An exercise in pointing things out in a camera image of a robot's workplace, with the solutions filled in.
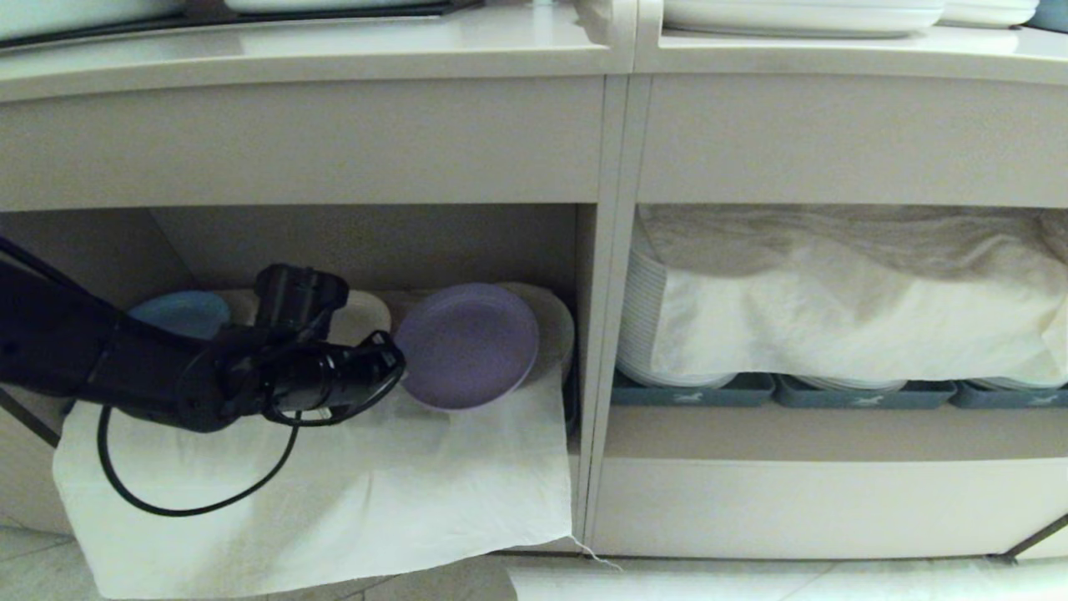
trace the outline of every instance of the shelf board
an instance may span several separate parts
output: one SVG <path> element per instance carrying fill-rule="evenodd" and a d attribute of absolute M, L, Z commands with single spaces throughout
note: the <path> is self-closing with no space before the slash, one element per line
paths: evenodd
<path fill-rule="evenodd" d="M 0 101 L 285 81 L 623 73 L 612 23 L 489 0 L 444 17 L 214 26 L 0 51 Z"/>
<path fill-rule="evenodd" d="M 659 19 L 643 27 L 658 28 Z M 1068 84 L 1068 34 L 1031 28 L 931 27 L 892 39 L 662 30 L 644 38 L 638 73 L 879 75 Z"/>
<path fill-rule="evenodd" d="M 613 406 L 604 456 L 696 461 L 939 462 L 1068 458 L 1068 411 Z"/>

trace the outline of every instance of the robotic arm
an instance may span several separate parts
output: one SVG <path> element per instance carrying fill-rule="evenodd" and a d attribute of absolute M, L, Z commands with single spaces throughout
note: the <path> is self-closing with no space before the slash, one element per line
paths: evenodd
<path fill-rule="evenodd" d="M 0 383 L 105 406 L 98 437 L 105 474 L 124 499 L 154 513 L 206 511 L 155 511 L 122 487 L 107 456 L 111 408 L 194 432 L 216 432 L 252 415 L 293 426 L 276 470 L 246 493 L 211 506 L 218 509 L 281 469 L 298 427 L 349 420 L 381 400 L 404 375 L 404 355 L 384 332 L 357 347 L 326 343 L 331 316 L 348 297 L 337 275 L 271 265 L 256 276 L 254 326 L 223 328 L 203 342 L 127 317 L 3 237 L 0 251 L 36 271 L 0 260 Z M 327 410 L 329 417 L 302 420 L 300 412 L 309 410 Z M 292 412 L 296 416 L 286 415 Z"/>

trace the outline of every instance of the purple plate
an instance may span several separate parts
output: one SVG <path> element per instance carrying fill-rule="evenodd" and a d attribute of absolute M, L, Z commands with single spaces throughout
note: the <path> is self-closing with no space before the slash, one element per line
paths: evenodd
<path fill-rule="evenodd" d="M 408 362 L 402 383 L 430 409 L 484 406 L 518 388 L 537 359 L 538 329 L 523 299 L 488 283 L 427 296 L 395 337 Z"/>

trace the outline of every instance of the black cable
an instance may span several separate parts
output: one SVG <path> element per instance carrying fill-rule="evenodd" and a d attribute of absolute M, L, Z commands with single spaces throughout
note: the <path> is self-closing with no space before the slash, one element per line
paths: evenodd
<path fill-rule="evenodd" d="M 56 267 L 49 265 L 48 263 L 45 263 L 41 258 L 37 258 L 30 251 L 26 250 L 21 246 L 18 246 L 17 243 L 7 239 L 4 236 L 0 236 L 0 252 L 3 252 L 4 254 L 11 256 L 12 258 L 18 260 L 22 265 L 30 267 L 38 274 L 51 280 L 54 283 L 93 296 L 92 294 L 89 292 L 88 289 L 79 285 L 78 282 L 65 275 L 63 271 L 60 271 Z"/>
<path fill-rule="evenodd" d="M 301 412 L 297 412 L 297 420 L 300 420 L 300 414 Z M 163 507 L 156 507 L 155 505 L 150 505 L 141 501 L 135 496 L 134 493 L 131 493 L 129 489 L 127 489 L 119 479 L 119 475 L 115 474 L 114 466 L 111 465 L 111 455 L 108 453 L 108 423 L 110 421 L 111 408 L 105 406 L 104 409 L 100 410 L 100 423 L 96 430 L 96 450 L 100 456 L 100 466 L 104 469 L 104 475 L 108 478 L 108 483 L 111 484 L 111 487 L 115 489 L 115 492 L 119 493 L 119 496 L 123 497 L 127 503 L 142 511 L 147 511 L 148 513 L 153 513 L 155 516 L 162 516 L 163 518 L 189 518 L 192 516 L 203 516 L 204 513 L 210 513 L 211 511 L 217 511 L 223 507 L 229 507 L 258 491 L 264 487 L 264 485 L 269 483 L 270 479 L 282 470 L 285 462 L 289 460 L 289 454 L 293 453 L 293 447 L 297 443 L 297 432 L 300 430 L 300 427 L 298 426 L 293 427 L 293 432 L 289 434 L 289 442 L 285 445 L 285 452 L 282 454 L 282 458 L 278 460 L 278 463 L 274 464 L 274 468 L 270 471 L 270 473 L 245 491 L 225 501 L 220 501 L 219 503 L 204 507 L 195 507 L 192 509 L 167 509 Z"/>

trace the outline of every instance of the floor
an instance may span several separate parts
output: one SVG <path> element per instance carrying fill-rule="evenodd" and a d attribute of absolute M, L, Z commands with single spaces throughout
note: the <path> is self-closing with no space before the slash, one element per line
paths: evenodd
<path fill-rule="evenodd" d="M 255 601 L 1058 601 L 1068 559 L 1004 566 L 981 559 L 917 562 L 619 560 L 487 556 Z M 0 527 L 0 601 L 97 601 L 78 544 Z"/>

